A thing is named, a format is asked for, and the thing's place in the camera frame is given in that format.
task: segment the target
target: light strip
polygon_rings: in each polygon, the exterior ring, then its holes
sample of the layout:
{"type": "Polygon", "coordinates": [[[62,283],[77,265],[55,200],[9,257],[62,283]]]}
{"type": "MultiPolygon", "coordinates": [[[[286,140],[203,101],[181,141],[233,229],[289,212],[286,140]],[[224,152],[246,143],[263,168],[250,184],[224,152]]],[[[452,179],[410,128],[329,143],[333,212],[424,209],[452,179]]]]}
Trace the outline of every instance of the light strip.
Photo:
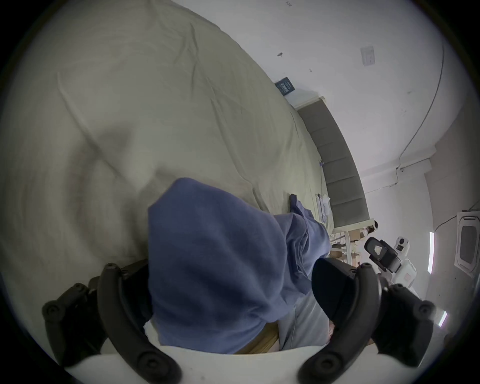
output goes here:
{"type": "Polygon", "coordinates": [[[447,312],[444,311],[443,315],[442,315],[442,318],[440,319],[440,321],[438,322],[438,326],[441,327],[443,324],[444,324],[444,321],[445,319],[447,318],[447,312]]]}
{"type": "Polygon", "coordinates": [[[433,250],[435,249],[435,234],[430,232],[430,255],[428,256],[428,272],[432,274],[433,269],[433,250]]]}

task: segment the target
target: cable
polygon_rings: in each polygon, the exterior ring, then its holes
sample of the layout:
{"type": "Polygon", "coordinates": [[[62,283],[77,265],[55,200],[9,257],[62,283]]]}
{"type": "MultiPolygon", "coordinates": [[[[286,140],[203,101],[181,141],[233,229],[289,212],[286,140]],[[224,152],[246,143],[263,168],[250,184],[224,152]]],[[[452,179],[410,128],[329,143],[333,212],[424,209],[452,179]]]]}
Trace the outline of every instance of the cable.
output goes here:
{"type": "MultiPolygon", "coordinates": [[[[475,202],[475,204],[473,204],[469,209],[467,209],[467,211],[469,211],[470,209],[472,209],[472,208],[473,208],[474,206],[476,206],[479,202],[480,202],[480,200],[477,200],[477,201],[475,202]]],[[[456,217],[456,215],[453,216],[453,217],[451,217],[451,218],[449,218],[447,221],[444,221],[444,222],[443,222],[442,224],[440,224],[437,228],[435,228],[435,231],[434,231],[434,232],[436,232],[437,229],[440,228],[443,224],[448,223],[450,220],[453,220],[455,217],[456,217]]]]}
{"type": "Polygon", "coordinates": [[[413,139],[415,139],[415,136],[417,136],[417,133],[419,132],[420,128],[422,127],[423,123],[425,122],[425,120],[427,119],[427,116],[428,114],[430,113],[430,110],[432,109],[432,106],[433,106],[433,102],[435,101],[436,97],[437,97],[437,93],[438,93],[438,89],[440,88],[440,82],[442,81],[442,74],[444,72],[444,59],[445,59],[445,48],[444,48],[444,42],[442,40],[442,65],[440,67],[440,77],[438,78],[438,84],[437,84],[437,89],[435,90],[435,94],[433,95],[433,99],[432,99],[432,103],[430,104],[428,110],[427,110],[427,114],[425,115],[425,117],[423,118],[420,126],[417,128],[417,130],[415,131],[415,133],[413,134],[412,138],[410,139],[410,141],[408,142],[407,146],[403,149],[402,153],[400,153],[400,156],[398,157],[398,167],[395,168],[395,176],[396,176],[396,182],[393,183],[393,184],[390,184],[390,185],[387,185],[385,187],[381,187],[381,188],[377,188],[377,189],[374,189],[373,191],[368,191],[367,193],[370,193],[370,192],[375,192],[375,191],[379,191],[380,189],[383,189],[383,188],[390,188],[390,187],[393,187],[394,185],[397,185],[398,182],[399,182],[399,179],[398,179],[398,169],[400,168],[400,166],[402,165],[400,159],[402,158],[403,154],[405,153],[405,151],[407,150],[408,146],[411,144],[411,142],[413,141],[413,139]]]}

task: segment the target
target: wrinkled bedsheet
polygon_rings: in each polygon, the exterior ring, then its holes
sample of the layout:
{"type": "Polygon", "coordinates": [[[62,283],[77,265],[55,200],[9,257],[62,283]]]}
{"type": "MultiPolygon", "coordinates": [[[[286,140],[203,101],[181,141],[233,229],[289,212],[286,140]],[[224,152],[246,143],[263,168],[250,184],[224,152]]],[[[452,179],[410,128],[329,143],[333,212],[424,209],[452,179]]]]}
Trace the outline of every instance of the wrinkled bedsheet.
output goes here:
{"type": "Polygon", "coordinates": [[[301,118],[237,43],[170,1],[68,3],[3,96],[1,273],[49,353],[42,305],[145,258],[147,208],[177,178],[272,214],[294,193],[318,220],[327,191],[301,118]]]}

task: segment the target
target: blue cloth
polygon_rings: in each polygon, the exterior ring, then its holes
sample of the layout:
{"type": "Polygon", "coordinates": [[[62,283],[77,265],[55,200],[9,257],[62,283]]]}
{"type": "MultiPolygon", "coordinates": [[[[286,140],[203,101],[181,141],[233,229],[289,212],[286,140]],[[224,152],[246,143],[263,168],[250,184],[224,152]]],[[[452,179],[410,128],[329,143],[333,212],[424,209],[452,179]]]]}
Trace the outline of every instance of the blue cloth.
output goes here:
{"type": "Polygon", "coordinates": [[[148,210],[149,281],[163,345],[234,353],[312,289],[330,241],[292,195],[271,215],[230,193],[178,179],[148,210]]]}

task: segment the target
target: bed headboard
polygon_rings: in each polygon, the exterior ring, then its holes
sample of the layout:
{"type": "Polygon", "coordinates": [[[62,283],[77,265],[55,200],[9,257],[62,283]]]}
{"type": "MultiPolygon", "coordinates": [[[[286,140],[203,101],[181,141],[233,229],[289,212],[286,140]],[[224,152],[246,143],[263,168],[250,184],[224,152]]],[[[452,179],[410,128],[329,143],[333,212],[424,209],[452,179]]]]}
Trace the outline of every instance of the bed headboard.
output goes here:
{"type": "Polygon", "coordinates": [[[325,103],[317,99],[297,112],[322,158],[335,227],[370,219],[357,167],[325,103]]]}

